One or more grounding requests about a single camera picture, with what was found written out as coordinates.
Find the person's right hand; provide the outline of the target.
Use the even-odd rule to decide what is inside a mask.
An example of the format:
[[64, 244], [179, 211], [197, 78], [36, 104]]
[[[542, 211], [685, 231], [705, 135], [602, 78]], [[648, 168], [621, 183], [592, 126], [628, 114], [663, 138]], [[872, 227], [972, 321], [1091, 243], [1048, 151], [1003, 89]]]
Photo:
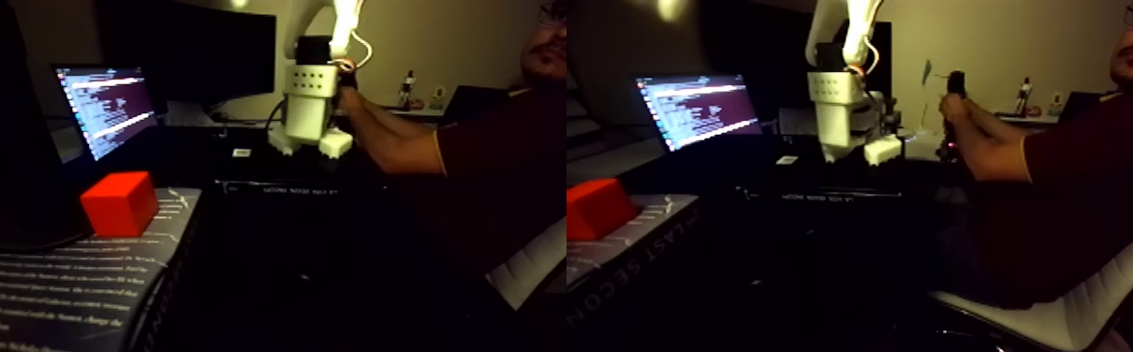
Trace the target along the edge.
[[944, 95], [939, 112], [944, 121], [949, 125], [947, 135], [959, 148], [966, 148], [970, 144], [978, 144], [983, 139], [982, 132], [970, 114], [969, 100], [964, 96], [959, 93]]

